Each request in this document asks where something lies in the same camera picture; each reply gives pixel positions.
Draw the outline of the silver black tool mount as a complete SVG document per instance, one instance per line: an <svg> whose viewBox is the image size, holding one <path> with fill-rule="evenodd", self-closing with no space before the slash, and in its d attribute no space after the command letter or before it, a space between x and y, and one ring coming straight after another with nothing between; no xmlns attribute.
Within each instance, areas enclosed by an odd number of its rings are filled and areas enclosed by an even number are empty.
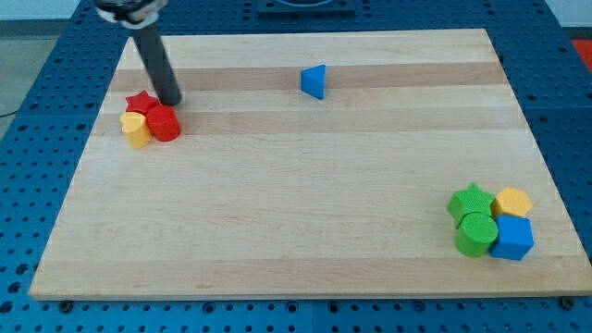
<svg viewBox="0 0 592 333"><path fill-rule="evenodd" d="M97 14L128 29L143 29L156 23L167 0L93 0Z"/></svg>

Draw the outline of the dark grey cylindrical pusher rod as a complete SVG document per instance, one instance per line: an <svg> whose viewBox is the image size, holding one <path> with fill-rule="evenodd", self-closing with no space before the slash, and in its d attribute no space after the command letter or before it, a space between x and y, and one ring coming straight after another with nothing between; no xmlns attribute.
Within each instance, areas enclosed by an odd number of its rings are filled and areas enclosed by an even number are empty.
<svg viewBox="0 0 592 333"><path fill-rule="evenodd" d="M170 106L179 104L181 90L157 25L152 23L133 30L131 36L159 101Z"/></svg>

